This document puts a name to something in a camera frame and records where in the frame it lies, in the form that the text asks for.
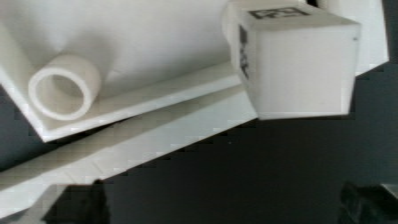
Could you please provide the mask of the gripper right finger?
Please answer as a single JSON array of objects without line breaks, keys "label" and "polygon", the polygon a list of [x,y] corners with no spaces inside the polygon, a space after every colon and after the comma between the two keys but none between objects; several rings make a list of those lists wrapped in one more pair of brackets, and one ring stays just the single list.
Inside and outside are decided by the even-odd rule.
[{"label": "gripper right finger", "polygon": [[338,224],[398,224],[398,184],[357,186],[340,192]]}]

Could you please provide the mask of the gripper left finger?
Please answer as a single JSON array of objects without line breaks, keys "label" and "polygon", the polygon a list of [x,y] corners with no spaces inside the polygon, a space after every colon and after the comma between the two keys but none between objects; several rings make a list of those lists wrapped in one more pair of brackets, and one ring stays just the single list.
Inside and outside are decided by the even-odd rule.
[{"label": "gripper left finger", "polygon": [[110,224],[103,184],[52,185],[11,224]]}]

